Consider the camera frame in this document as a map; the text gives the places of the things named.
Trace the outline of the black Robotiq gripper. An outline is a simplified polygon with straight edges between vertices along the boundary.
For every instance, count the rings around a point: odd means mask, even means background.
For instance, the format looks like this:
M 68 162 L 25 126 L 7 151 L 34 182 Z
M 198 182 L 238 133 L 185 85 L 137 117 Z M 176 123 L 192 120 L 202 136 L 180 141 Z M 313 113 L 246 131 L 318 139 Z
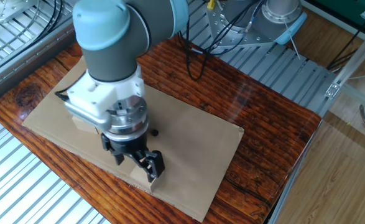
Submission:
M 130 141 L 114 141 L 102 133 L 101 141 L 104 150 L 114 154 L 117 166 L 124 161 L 124 155 L 132 154 L 130 158 L 146 173 L 148 182 L 159 178 L 165 170 L 162 153 L 147 148 L 147 133 Z

